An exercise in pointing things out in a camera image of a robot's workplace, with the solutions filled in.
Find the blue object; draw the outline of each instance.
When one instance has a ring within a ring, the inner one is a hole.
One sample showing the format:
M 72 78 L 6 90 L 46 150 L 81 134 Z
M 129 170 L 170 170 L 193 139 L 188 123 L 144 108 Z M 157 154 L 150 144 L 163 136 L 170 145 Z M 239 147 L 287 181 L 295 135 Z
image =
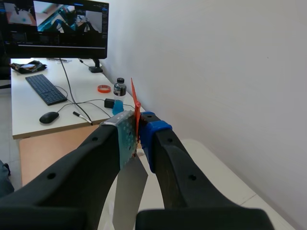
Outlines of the blue object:
M 115 100 L 112 113 L 113 115 L 119 114 L 124 111 L 124 103 L 121 100 Z
M 141 115 L 149 115 L 153 114 L 152 112 L 143 112 Z M 145 152 L 147 157 L 147 161 L 150 166 L 150 170 L 154 173 L 154 166 L 152 160 L 152 142 L 153 142 L 153 135 L 156 131 L 163 130 L 163 129 L 172 129 L 172 126 L 166 123 L 165 121 L 152 121 L 147 123 L 145 127 L 140 127 L 140 140 L 142 149 Z

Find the wooden desk surface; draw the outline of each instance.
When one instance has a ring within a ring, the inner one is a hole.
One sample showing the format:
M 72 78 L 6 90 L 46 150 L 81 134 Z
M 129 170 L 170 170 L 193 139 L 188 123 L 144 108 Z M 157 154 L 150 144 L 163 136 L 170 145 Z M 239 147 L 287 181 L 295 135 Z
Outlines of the wooden desk surface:
M 22 184 L 25 186 L 61 157 L 75 150 L 98 125 L 20 141 Z

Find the monitor screen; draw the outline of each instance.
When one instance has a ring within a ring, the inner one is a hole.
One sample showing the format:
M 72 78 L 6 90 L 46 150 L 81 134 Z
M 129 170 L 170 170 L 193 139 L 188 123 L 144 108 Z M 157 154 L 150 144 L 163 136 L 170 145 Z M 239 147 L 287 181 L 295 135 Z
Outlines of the monitor screen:
M 0 31 L 12 58 L 106 58 L 109 4 L 0 0 Z

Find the floor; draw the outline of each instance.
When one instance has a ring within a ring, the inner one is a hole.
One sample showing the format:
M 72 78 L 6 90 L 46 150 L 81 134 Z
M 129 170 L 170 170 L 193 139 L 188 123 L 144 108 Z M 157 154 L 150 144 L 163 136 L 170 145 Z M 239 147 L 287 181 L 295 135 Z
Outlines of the floor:
M 9 80 L 0 80 L 0 85 L 10 84 Z M 0 160 L 8 163 L 10 180 L 18 190 L 22 187 L 18 141 L 12 138 L 12 102 L 11 89 L 0 90 Z

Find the power adapter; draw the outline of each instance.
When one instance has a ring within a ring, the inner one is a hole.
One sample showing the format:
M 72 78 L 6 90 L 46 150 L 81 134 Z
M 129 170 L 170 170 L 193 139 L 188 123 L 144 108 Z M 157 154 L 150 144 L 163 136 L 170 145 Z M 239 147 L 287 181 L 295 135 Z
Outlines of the power adapter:
M 114 107 L 114 99 L 105 99 L 105 108 L 113 109 Z

